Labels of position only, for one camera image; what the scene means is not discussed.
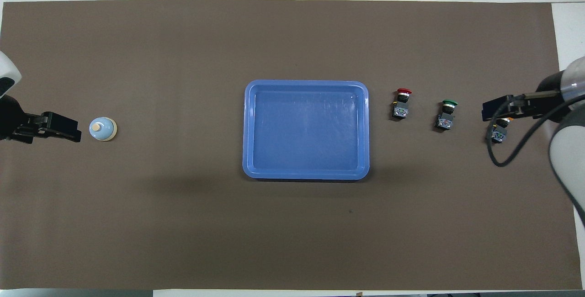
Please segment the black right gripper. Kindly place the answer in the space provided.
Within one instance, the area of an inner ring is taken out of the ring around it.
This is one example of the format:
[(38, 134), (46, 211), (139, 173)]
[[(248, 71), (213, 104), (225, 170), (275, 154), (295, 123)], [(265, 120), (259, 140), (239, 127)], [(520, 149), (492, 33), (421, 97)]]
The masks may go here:
[(564, 102), (561, 95), (562, 74), (544, 78), (536, 91), (519, 95), (504, 95), (482, 104), (482, 121), (500, 118), (541, 118)]

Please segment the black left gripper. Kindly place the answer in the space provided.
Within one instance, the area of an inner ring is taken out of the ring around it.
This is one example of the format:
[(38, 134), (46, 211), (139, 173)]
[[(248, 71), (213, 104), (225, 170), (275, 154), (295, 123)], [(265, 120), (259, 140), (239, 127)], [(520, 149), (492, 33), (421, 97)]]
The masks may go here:
[[(41, 119), (41, 133), (35, 122)], [(46, 111), (42, 115), (29, 114), (23, 111), (19, 102), (4, 95), (0, 100), (0, 138), (25, 144), (32, 144), (34, 138), (60, 138), (73, 143), (81, 141), (82, 131), (79, 122), (71, 118)]]

